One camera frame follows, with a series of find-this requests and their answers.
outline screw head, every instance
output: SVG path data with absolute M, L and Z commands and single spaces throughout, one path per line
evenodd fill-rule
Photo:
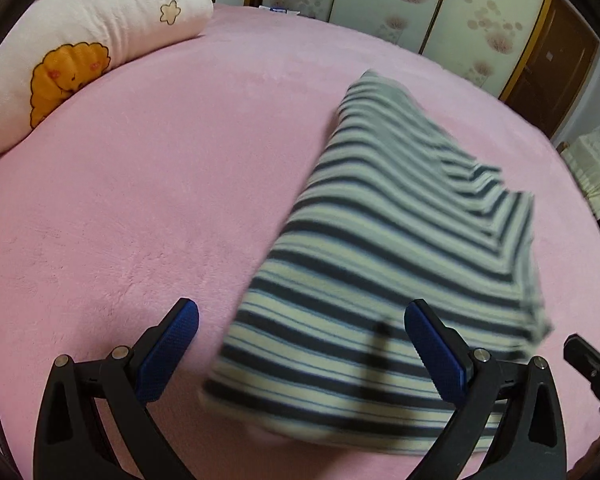
M 540 357 L 539 355 L 534 357 L 534 364 L 541 370 L 544 370 L 545 368 L 549 367 L 549 363 L 546 361 L 546 359 Z
M 487 362 L 491 359 L 491 354 L 487 352 L 484 348 L 476 348 L 474 350 L 474 357 L 478 359 L 481 363 Z
M 116 346 L 111 352 L 111 357 L 116 360 L 124 359 L 129 355 L 129 348 L 127 346 Z
M 58 368 L 62 368 L 63 366 L 65 366 L 67 363 L 69 362 L 69 356 L 62 354 L 59 355 L 58 357 L 56 357 L 56 360 L 54 361 L 54 364 L 58 367 Z

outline striped towel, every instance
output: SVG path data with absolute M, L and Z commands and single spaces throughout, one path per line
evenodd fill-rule
M 532 204 L 396 82 L 367 72 L 255 275 L 203 385 L 210 408 L 300 440 L 426 452 L 452 413 L 404 331 L 424 298 L 470 346 L 548 334 Z M 488 447 L 497 406 L 478 449 Z

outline pink bed sheet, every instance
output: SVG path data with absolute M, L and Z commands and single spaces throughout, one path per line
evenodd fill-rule
M 402 480 L 413 469 L 418 457 L 267 440 L 198 402 L 338 102 L 369 68 L 406 85 L 510 188 L 535 193 L 534 251 L 556 327 L 541 353 L 570 463 L 584 453 L 600 415 L 562 343 L 579 332 L 600 348 L 600 234 L 549 142 L 423 57 L 315 20 L 217 6 L 202 37 L 115 69 L 0 157 L 0 410 L 27 479 L 53 359 L 132 344 L 180 296 L 198 302 L 202 325 L 150 410 L 197 478 Z

